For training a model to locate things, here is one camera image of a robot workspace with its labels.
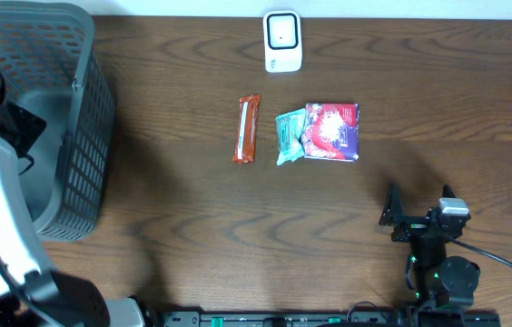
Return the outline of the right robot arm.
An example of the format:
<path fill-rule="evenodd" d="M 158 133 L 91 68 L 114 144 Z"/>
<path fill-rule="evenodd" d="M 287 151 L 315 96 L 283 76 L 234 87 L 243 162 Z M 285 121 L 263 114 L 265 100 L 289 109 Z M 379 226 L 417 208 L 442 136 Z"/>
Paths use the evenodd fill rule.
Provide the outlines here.
<path fill-rule="evenodd" d="M 438 203 L 422 216 L 403 211 L 399 188 L 389 187 L 379 223 L 391 226 L 391 240 L 408 243 L 407 285 L 423 308 L 463 309 L 474 302 L 479 266 L 460 256 L 447 255 L 446 244 L 456 241 L 471 219 L 466 202 L 444 186 Z"/>

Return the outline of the green wipes packet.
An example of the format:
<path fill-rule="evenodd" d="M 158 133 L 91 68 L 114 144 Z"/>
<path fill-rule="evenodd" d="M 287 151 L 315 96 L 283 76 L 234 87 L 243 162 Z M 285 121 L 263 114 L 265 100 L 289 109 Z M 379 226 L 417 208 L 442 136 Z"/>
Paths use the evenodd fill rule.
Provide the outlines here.
<path fill-rule="evenodd" d="M 306 121 L 306 109 L 301 108 L 276 117 L 279 156 L 277 165 L 294 162 L 305 155 L 300 138 Z"/>

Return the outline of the purple red snack pack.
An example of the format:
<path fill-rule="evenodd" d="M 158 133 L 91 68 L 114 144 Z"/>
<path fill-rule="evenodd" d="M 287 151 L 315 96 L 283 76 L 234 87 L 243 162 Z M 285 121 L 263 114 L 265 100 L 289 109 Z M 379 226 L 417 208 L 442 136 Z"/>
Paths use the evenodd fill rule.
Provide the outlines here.
<path fill-rule="evenodd" d="M 301 135 L 304 157 L 339 162 L 359 159 L 359 105 L 307 103 Z"/>

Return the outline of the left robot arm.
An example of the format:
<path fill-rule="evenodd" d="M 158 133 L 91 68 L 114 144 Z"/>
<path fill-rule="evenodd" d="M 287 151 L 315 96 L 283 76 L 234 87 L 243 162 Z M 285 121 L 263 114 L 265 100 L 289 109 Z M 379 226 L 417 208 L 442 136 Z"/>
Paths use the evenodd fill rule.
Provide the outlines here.
<path fill-rule="evenodd" d="M 346 314 L 157 313 L 138 298 L 104 298 L 60 272 L 39 232 L 76 240 L 94 227 L 113 131 L 103 82 L 7 97 L 0 72 L 0 326 L 393 326 L 395 313 L 359 302 Z"/>

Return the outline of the orange snack bar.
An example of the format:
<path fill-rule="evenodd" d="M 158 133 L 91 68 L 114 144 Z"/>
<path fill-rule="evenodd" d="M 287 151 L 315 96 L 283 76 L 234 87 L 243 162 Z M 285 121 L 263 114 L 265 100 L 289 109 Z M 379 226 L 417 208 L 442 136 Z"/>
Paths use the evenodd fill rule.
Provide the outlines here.
<path fill-rule="evenodd" d="M 240 99 L 238 135 L 233 156 L 233 161 L 237 164 L 254 161 L 260 101 L 259 94 Z"/>

